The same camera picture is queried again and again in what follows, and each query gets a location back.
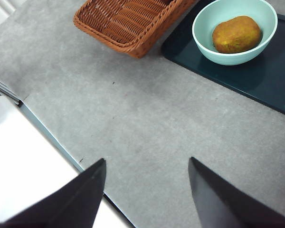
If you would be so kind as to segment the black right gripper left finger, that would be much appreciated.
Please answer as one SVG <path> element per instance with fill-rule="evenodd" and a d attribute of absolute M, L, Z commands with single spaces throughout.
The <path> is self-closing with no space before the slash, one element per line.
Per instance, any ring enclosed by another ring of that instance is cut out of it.
<path fill-rule="evenodd" d="M 106 161 L 100 159 L 64 187 L 0 223 L 0 228 L 91 228 L 104 194 Z"/>

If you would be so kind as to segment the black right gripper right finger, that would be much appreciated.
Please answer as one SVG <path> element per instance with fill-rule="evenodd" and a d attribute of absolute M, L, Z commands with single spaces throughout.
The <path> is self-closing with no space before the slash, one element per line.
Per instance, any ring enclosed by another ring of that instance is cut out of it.
<path fill-rule="evenodd" d="M 191 157 L 192 197 L 204 228 L 285 228 L 285 216 L 245 194 Z"/>

